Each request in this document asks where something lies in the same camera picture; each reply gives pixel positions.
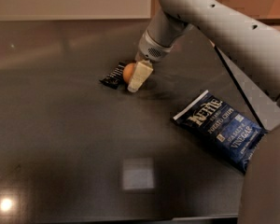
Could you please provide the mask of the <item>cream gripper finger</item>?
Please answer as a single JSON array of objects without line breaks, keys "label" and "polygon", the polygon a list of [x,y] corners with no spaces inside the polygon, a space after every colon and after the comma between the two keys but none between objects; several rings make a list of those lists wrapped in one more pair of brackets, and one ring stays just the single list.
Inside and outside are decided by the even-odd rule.
[{"label": "cream gripper finger", "polygon": [[128,83],[128,91],[137,92],[152,72],[153,66],[150,61],[143,60],[135,63],[133,75]]}]

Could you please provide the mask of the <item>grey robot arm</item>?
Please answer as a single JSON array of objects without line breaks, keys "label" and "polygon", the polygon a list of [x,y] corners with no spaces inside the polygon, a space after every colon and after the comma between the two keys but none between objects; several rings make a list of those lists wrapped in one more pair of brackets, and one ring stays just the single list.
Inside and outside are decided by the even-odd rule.
[{"label": "grey robot arm", "polygon": [[[174,42],[197,27],[223,54],[240,91],[280,107],[280,31],[216,0],[159,0],[142,35],[128,91],[136,92]],[[280,224],[280,124],[260,141],[245,175],[238,224]]]}]

